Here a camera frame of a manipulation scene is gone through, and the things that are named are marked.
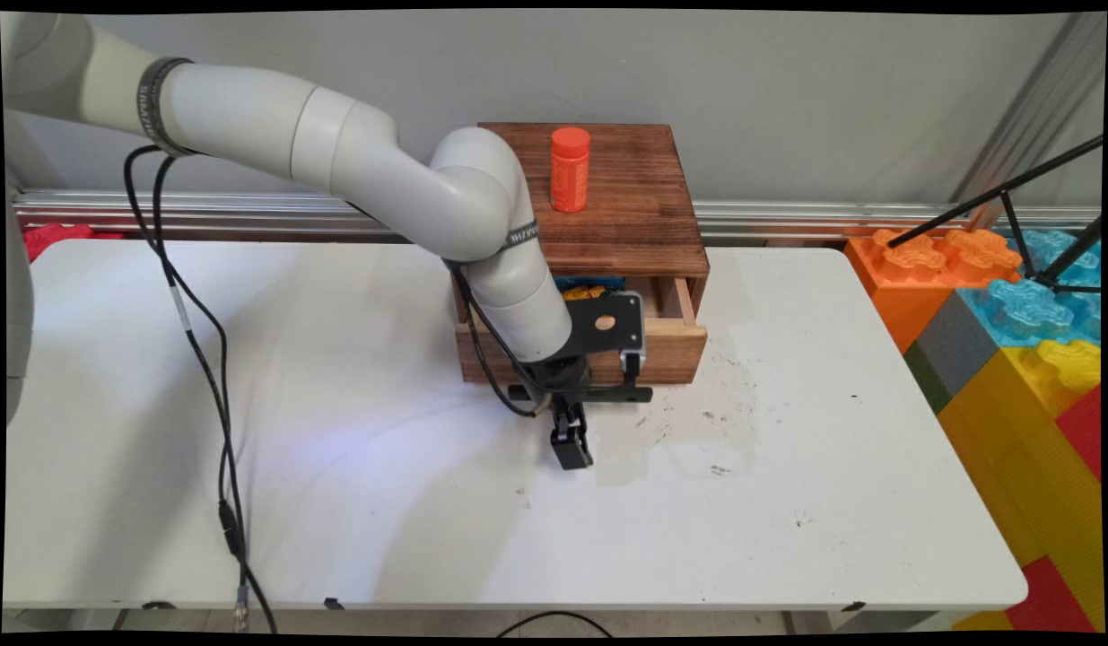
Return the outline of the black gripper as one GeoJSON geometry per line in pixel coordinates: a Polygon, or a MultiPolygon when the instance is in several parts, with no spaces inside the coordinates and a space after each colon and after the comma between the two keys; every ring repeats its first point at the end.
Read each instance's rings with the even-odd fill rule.
{"type": "Polygon", "coordinates": [[[554,428],[550,433],[550,445],[562,470],[594,466],[588,447],[585,401],[599,402],[601,394],[587,393],[593,386],[593,371],[587,357],[579,355],[546,362],[522,363],[517,365],[516,372],[520,378],[525,373],[542,388],[573,391],[551,397],[554,428]]]}

